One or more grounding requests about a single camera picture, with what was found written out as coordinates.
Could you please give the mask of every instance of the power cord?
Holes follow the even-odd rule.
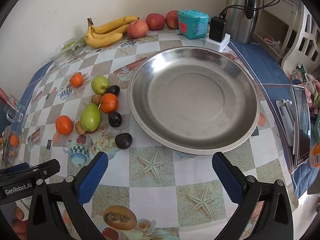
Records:
[[[267,8],[267,7],[270,7],[270,6],[273,6],[273,5],[276,5],[280,2],[280,0],[278,0],[277,2],[273,3],[275,0],[272,0],[270,3],[267,3],[266,5],[262,6],[262,7],[258,7],[258,8],[251,8],[251,7],[246,7],[246,6],[243,6],[243,5],[237,5],[237,4],[234,4],[234,5],[230,5],[226,8],[224,8],[222,10],[222,12],[219,14],[219,18],[221,20],[225,20],[226,19],[226,15],[227,15],[227,10],[228,9],[231,9],[231,8],[234,8],[234,9],[239,9],[239,10],[243,10],[243,11],[250,11],[250,12],[253,12],[253,11],[258,11],[258,10],[261,10],[263,8]]]

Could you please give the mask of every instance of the stainless steel bowl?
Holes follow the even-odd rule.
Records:
[[[208,155],[246,141],[260,102],[249,75],[220,53],[180,47],[149,57],[131,78],[131,113],[153,139],[176,151]]]

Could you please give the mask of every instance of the black fruit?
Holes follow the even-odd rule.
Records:
[[[127,132],[118,134],[115,137],[115,143],[120,150],[126,150],[132,144],[132,136],[130,133]]]
[[[117,85],[113,85],[113,86],[110,86],[108,89],[107,89],[107,93],[111,93],[111,94],[114,94],[117,96],[119,96],[119,93],[120,93],[120,87],[117,86]]]
[[[108,116],[108,121],[110,126],[119,127],[122,123],[122,116],[118,112],[112,111]]]

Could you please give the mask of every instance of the banana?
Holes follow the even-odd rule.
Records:
[[[115,34],[115,33],[122,33],[122,34],[126,33],[128,26],[129,26],[129,24],[123,25],[123,26],[115,29],[114,31],[109,32],[109,33],[105,33],[105,34],[98,34],[94,31],[94,29],[91,28],[91,34],[92,34],[92,37],[94,37],[95,39],[104,39],[104,38],[109,37],[110,35]]]
[[[100,27],[94,27],[92,26],[92,29],[98,34],[108,33],[113,31],[114,29],[117,29],[123,25],[132,23],[136,20],[139,20],[139,17],[135,16],[126,16],[123,18],[116,19],[112,22],[106,23],[105,25],[102,25]]]
[[[119,39],[121,39],[123,36],[122,33],[114,33],[104,39],[95,39],[94,37],[92,37],[91,27],[92,26],[89,24],[88,31],[85,35],[84,40],[92,48],[102,48],[108,46],[116,41],[119,41]]]

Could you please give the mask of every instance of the table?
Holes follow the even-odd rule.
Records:
[[[93,158],[102,150],[108,154],[109,166],[92,199],[84,205],[101,232],[109,227],[103,220],[105,210],[120,205],[135,214],[137,226],[131,230],[118,230],[119,239],[214,239],[237,205],[231,202],[213,171],[212,157],[188,155],[160,145],[138,126],[127,103],[128,82],[145,57],[172,47],[203,47],[206,38],[189,40],[178,30],[167,27],[149,31],[140,39],[130,39],[126,34],[115,44],[102,49],[84,47],[68,62],[52,66],[36,85],[22,121],[18,160],[37,165],[57,159],[60,172],[47,181],[54,183],[63,181],[68,175],[76,175],[80,170],[70,161],[70,151],[81,148]],[[229,47],[223,54],[250,75]],[[77,72],[82,73],[84,83],[74,88],[69,79]],[[69,116],[73,122],[80,119],[81,111],[94,94],[90,82],[97,75],[106,76],[111,85],[121,88],[118,112],[123,117],[122,125],[116,129],[110,127],[107,115],[103,114],[95,133],[79,136],[73,130],[69,135],[58,136],[56,119],[60,115]],[[298,199],[279,133],[264,93],[255,80],[254,83],[260,98],[258,126],[246,142],[225,155],[245,175],[253,175],[262,182],[283,180],[293,211],[298,206]],[[129,132],[133,137],[127,150],[119,150],[114,143],[115,136],[123,132]],[[24,200],[24,204],[28,206],[30,198]],[[78,239],[63,205],[59,205],[70,233]],[[245,234],[250,233],[256,219],[252,217]]]

